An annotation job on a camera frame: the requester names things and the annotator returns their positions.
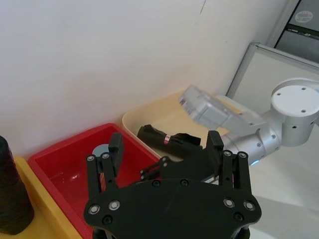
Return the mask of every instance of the blue light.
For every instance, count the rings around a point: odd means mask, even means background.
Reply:
[[[259,160],[253,162],[250,166],[253,166],[254,164],[256,164],[256,163],[258,163],[258,162],[259,162]]]

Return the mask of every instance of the red plastic bin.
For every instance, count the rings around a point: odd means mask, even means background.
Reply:
[[[158,159],[117,125],[108,123],[59,142],[35,155],[28,163],[55,202],[84,239],[92,238],[83,212],[88,201],[86,156],[100,144],[108,143],[112,133],[121,132],[124,156],[117,177],[119,187],[140,179],[140,170]]]

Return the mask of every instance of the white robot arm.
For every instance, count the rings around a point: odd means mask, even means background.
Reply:
[[[314,124],[319,124],[319,82],[310,79],[293,78],[279,84],[272,92],[270,110],[261,115],[226,96],[218,98],[190,86],[179,102],[193,120],[207,128],[229,129],[222,136],[225,148],[234,153],[247,152],[250,164],[281,145],[294,147],[305,143]]]

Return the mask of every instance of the black spool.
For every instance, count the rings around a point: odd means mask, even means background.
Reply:
[[[0,233],[16,235],[34,217],[34,210],[7,141],[0,136]]]

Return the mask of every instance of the beige bin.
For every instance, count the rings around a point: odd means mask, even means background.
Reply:
[[[151,124],[158,130],[161,130],[168,135],[174,135],[176,133],[188,133],[190,135],[200,137],[201,145],[206,146],[206,139],[208,129],[194,122],[185,110],[179,105],[178,98],[182,92],[165,97],[163,99],[145,104],[138,108],[128,111],[122,118],[122,127],[132,137],[139,141],[145,148],[153,153],[158,158],[168,155],[173,160],[178,158],[173,157],[158,149],[150,148],[137,138],[137,134],[141,126]],[[221,135],[228,131],[224,128],[218,129]]]

